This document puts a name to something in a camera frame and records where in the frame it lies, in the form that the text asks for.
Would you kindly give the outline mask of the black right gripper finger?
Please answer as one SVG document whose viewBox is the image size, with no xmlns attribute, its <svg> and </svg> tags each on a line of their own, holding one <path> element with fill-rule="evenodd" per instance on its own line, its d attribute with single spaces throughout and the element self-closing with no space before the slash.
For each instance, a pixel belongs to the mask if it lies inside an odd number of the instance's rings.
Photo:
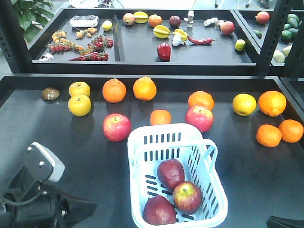
<svg viewBox="0 0 304 228">
<path fill-rule="evenodd" d="M 304 228 L 304 221 L 270 216 L 266 221 L 268 228 Z"/>
</svg>

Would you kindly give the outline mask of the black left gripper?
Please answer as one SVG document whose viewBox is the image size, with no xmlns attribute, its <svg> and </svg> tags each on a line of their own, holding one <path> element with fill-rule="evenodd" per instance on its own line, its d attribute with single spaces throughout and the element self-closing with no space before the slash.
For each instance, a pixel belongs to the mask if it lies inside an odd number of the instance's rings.
<svg viewBox="0 0 304 228">
<path fill-rule="evenodd" d="M 66 228 L 93 216 L 97 205 L 89 200 L 47 190 L 22 167 L 0 195 L 2 228 Z"/>
</svg>

